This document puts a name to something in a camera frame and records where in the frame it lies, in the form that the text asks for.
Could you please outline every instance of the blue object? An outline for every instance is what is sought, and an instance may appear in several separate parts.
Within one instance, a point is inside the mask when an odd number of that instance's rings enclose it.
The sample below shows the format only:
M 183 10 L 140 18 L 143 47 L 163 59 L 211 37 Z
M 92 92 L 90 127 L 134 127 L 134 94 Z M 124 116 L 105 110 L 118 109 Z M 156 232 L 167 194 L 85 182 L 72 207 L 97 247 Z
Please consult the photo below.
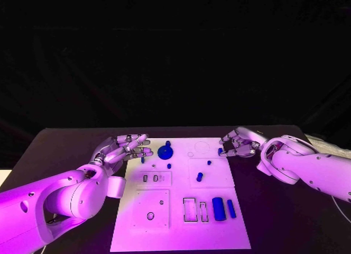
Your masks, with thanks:
M 235 210 L 234 210 L 234 205 L 232 205 L 231 199 L 227 200 L 227 207 L 228 207 L 228 211 L 231 213 L 231 218 L 235 218 L 237 214 L 235 214 Z
M 227 215 L 225 215 L 222 198 L 215 197 L 212 199 L 212 207 L 214 207 L 215 220 L 217 221 L 224 221 L 227 219 Z
M 167 160 L 173 156 L 173 149 L 170 148 L 169 141 L 166 141 L 166 145 L 157 149 L 157 156 L 162 160 Z
M 204 174 L 199 172 L 198 175 L 196 175 L 196 181 L 198 182 L 202 180 L 202 176 L 204 176 Z

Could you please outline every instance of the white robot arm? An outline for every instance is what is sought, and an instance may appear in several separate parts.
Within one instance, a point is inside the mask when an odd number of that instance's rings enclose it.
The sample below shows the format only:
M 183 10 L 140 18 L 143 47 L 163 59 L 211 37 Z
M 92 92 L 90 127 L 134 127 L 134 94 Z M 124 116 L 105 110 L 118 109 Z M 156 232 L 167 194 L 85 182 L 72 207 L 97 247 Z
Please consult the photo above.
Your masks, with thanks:
M 121 198 L 126 180 L 113 174 L 123 160 L 153 155 L 146 138 L 107 138 L 77 170 L 0 193 L 0 253 L 33 253 L 97 214 L 107 196 Z
M 351 203 L 351 159 L 319 153 L 307 142 L 289 135 L 268 140 L 245 127 L 234 129 L 219 144 L 228 140 L 234 149 L 219 156 L 251 157 L 260 150 L 261 172 L 287 184 L 302 179 L 313 189 Z

